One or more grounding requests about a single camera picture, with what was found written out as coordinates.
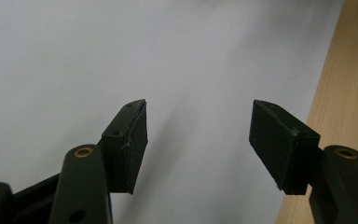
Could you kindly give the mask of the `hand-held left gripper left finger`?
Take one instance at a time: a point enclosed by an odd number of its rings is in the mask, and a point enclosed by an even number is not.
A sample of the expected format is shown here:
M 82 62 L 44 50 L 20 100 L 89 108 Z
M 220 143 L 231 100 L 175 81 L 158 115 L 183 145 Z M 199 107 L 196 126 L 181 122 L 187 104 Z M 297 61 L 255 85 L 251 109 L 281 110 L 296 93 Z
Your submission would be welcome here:
M 125 104 L 98 143 L 110 192 L 133 194 L 147 143 L 146 100 Z

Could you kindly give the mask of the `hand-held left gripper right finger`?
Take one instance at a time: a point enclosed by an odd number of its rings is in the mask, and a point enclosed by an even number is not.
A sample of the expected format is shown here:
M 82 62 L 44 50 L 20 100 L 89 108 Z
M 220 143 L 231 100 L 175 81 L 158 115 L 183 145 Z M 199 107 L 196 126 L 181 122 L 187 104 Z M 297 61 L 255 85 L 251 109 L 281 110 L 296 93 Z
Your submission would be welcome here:
M 305 195 L 320 135 L 282 107 L 254 100 L 249 142 L 287 195 Z

